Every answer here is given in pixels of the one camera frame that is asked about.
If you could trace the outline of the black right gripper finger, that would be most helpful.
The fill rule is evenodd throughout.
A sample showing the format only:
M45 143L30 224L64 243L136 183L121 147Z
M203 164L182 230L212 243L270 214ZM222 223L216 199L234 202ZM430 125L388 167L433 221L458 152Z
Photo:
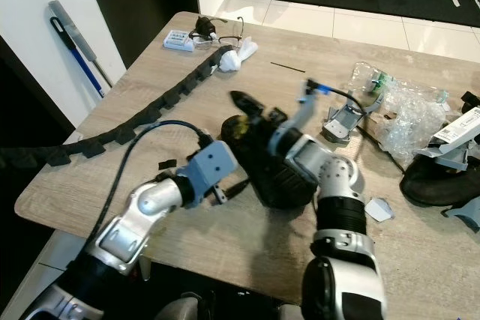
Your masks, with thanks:
M230 91L230 100L243 113L233 119L233 126L261 126L269 124L269 120L264 117L264 105L259 100L255 100L246 91Z

